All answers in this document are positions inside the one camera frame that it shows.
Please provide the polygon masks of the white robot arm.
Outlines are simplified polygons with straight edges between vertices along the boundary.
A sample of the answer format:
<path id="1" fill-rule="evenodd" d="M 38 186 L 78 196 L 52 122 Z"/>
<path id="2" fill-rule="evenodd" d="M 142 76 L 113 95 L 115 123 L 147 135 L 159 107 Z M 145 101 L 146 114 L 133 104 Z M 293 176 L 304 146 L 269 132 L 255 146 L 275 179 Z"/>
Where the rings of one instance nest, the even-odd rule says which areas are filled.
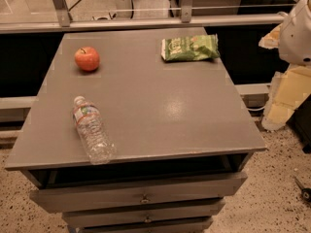
<path id="1" fill-rule="evenodd" d="M 282 128 L 311 95 L 311 0 L 299 0 L 284 20 L 259 41 L 264 49 L 277 49 L 289 63 L 271 81 L 261 124 L 268 131 Z"/>

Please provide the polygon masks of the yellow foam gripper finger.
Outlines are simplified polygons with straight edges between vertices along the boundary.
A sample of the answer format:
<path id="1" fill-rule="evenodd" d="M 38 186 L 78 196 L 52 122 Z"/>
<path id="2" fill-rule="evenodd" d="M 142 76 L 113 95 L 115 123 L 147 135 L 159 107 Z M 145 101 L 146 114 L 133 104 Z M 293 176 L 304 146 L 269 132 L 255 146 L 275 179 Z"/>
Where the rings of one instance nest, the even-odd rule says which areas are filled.
<path id="1" fill-rule="evenodd" d="M 260 45 L 277 48 L 279 57 L 289 63 L 284 73 L 274 74 L 263 111 L 261 125 L 275 131 L 311 94 L 310 30 L 281 23 L 260 40 Z"/>

